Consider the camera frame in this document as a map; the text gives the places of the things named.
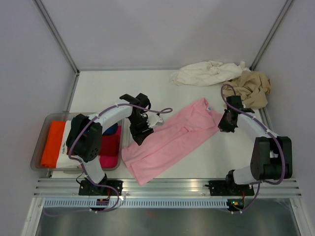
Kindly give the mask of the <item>pink t shirt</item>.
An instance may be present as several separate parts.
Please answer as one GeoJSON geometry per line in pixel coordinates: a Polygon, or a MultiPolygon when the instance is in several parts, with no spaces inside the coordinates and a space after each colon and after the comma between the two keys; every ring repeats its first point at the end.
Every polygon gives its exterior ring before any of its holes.
{"type": "Polygon", "coordinates": [[[122,160],[139,185],[144,185],[175,165],[215,135],[222,114],[205,98],[194,101],[154,129],[138,145],[122,150],[122,160]]]}

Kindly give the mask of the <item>beige tan t shirt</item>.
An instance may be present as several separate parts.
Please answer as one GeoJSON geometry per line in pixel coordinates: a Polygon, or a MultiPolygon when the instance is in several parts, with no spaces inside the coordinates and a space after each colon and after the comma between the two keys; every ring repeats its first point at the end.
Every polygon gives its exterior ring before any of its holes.
{"type": "Polygon", "coordinates": [[[223,84],[225,98],[239,95],[246,108],[258,110],[267,106],[267,95],[271,93],[270,79],[257,71],[243,71],[241,76],[223,84]]]}

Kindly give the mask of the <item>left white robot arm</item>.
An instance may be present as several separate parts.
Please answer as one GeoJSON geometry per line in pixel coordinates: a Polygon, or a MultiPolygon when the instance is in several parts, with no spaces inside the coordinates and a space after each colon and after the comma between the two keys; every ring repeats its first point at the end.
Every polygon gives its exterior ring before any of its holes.
{"type": "Polygon", "coordinates": [[[124,94],[113,105],[93,117],[78,114],[72,121],[66,140],[68,157],[80,163],[84,174],[91,182],[90,189],[101,195],[107,190],[98,155],[102,146],[102,134],[115,123],[127,118],[133,140],[141,145],[154,131],[145,114],[151,108],[149,98],[140,93],[136,97],[124,94]]]}

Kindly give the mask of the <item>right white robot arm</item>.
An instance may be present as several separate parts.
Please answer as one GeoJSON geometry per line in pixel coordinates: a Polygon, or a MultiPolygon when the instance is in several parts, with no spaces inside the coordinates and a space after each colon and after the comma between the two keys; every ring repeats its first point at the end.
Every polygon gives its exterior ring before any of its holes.
{"type": "Polygon", "coordinates": [[[230,194],[238,193],[243,184],[266,182],[278,185],[293,174],[292,141],[268,129],[254,117],[251,108],[245,108],[237,95],[223,99],[226,109],[218,124],[221,132],[235,132],[242,129],[253,142],[250,164],[244,168],[231,170],[226,176],[225,189],[230,194]]]}

